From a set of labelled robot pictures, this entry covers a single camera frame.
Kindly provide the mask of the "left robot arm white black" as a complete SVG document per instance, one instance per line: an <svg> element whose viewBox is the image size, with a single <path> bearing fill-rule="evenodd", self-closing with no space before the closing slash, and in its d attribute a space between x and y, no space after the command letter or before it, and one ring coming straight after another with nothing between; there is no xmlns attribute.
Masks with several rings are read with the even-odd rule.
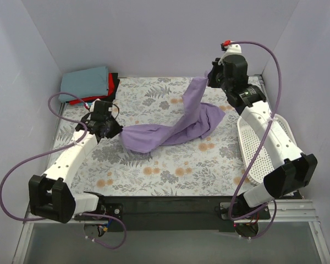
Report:
<svg viewBox="0 0 330 264"><path fill-rule="evenodd" d="M60 223L69 222L75 215L87 212L92 219L105 216L106 207L101 195L94 192L73 194L72 181L90 152L101 139L111 139L122 132L112 116L113 103L96 100L75 127L70 143L42 175L29 180L30 212Z"/></svg>

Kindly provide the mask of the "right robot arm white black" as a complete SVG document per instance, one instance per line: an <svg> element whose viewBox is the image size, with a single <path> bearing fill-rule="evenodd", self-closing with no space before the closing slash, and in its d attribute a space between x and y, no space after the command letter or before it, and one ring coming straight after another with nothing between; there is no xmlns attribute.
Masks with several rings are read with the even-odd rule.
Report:
<svg viewBox="0 0 330 264"><path fill-rule="evenodd" d="M272 162L273 171L263 182L234 200L231 212L248 219L261 205L308 186L317 158L304 154L273 120L266 96L259 87L249 84L247 69L248 63L242 55L216 58L208 74L208 85L225 92L228 103L253 129Z"/></svg>

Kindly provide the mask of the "purple t shirt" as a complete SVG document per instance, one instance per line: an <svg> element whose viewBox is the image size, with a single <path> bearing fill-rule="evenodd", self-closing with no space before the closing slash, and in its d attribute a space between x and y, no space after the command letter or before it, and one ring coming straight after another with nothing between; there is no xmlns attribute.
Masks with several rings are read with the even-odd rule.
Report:
<svg viewBox="0 0 330 264"><path fill-rule="evenodd" d="M119 134L128 151L149 153L159 146L178 145L204 139L219 125L225 113L217 106L202 102L208 78L194 77L182 95L184 112L172 126L160 123L126 126Z"/></svg>

